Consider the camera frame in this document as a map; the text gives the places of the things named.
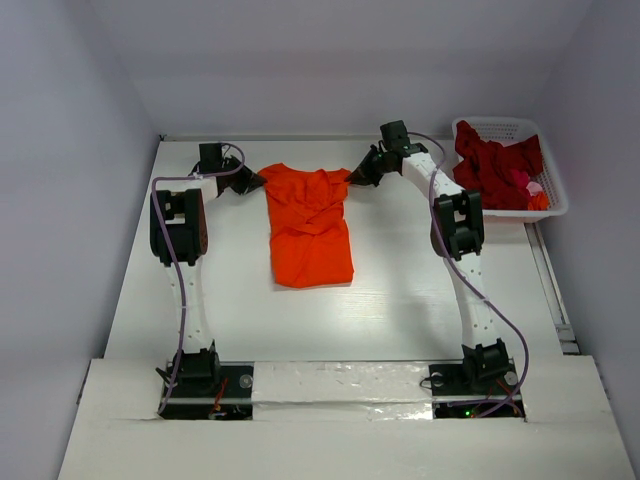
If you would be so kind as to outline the orange t shirt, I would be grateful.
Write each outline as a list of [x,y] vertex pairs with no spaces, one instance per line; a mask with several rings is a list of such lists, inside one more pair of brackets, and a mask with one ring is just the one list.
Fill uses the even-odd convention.
[[275,283],[295,289],[351,283],[354,266],[344,216],[349,171],[300,171],[277,163],[259,175],[266,180]]

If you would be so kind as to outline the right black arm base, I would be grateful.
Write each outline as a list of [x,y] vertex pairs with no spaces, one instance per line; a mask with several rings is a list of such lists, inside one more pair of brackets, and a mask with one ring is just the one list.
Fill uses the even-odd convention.
[[460,362],[436,363],[419,385],[430,392],[435,419],[474,419],[511,399],[488,415],[488,418],[524,418],[525,409],[520,393],[514,394],[519,381],[515,365],[497,378],[474,384]]

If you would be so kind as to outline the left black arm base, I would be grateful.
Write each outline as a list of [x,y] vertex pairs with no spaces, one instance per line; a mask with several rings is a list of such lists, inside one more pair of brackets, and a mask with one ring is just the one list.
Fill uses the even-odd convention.
[[206,379],[176,385],[159,415],[166,420],[251,420],[253,376],[253,363],[223,363],[219,385]]

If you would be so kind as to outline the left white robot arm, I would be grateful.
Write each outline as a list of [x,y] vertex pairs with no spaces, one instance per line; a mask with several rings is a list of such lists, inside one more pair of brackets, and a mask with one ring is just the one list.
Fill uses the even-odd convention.
[[247,195],[265,183],[246,165],[241,148],[229,142],[201,143],[189,174],[152,180],[150,248],[168,275],[178,315],[178,347],[160,372],[169,386],[188,383],[201,395],[220,386],[219,356],[202,285],[209,246],[206,206],[227,189]]

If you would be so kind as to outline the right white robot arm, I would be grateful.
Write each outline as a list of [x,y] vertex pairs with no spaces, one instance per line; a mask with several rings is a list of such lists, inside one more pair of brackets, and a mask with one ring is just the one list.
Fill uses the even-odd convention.
[[347,182],[378,186],[385,175],[396,172],[427,199],[432,247],[451,277],[462,323],[460,379],[468,390],[482,392],[507,373],[510,358],[497,330],[504,315],[484,292],[481,195],[450,179],[427,147],[410,139],[403,121],[386,123],[380,132],[381,140],[370,147]]

